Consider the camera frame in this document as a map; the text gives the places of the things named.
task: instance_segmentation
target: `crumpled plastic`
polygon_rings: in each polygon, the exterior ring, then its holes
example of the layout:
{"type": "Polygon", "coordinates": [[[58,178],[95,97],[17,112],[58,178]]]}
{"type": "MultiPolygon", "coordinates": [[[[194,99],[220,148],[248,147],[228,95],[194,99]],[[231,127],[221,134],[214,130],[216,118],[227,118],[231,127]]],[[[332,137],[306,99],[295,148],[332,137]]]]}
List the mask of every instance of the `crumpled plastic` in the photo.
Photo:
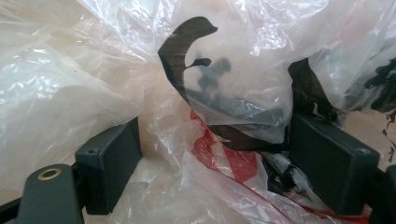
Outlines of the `crumpled plastic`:
{"type": "MultiPolygon", "coordinates": [[[[247,134],[281,143],[292,112],[289,65],[323,50],[359,3],[368,1],[2,1],[0,190],[21,191],[34,170],[71,164],[90,137],[139,115],[144,159],[114,213],[84,215],[87,223],[364,222],[366,215],[335,217],[268,191],[261,156],[225,148],[206,128],[245,121],[207,107],[192,113],[157,55],[183,21],[209,18],[219,30],[194,43],[186,64],[226,57],[231,68],[217,91],[268,111],[265,124],[274,129],[247,134]]],[[[366,9],[392,14],[393,7],[366,9]]],[[[189,88],[201,91],[201,70],[187,75],[189,88]]]]}

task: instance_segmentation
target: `brass ring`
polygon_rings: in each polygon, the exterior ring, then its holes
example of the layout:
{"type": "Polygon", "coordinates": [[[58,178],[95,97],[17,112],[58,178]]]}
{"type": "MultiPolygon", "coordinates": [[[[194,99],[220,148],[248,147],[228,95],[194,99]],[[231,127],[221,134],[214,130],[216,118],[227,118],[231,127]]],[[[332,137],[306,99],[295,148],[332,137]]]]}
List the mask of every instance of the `brass ring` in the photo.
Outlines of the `brass ring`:
{"type": "Polygon", "coordinates": [[[38,175],[37,178],[38,178],[39,180],[49,180],[49,179],[52,179],[52,178],[58,176],[61,172],[62,172],[61,169],[58,169],[58,168],[50,168],[50,169],[48,169],[48,170],[45,170],[45,171],[41,172],[41,173],[38,175]]]}

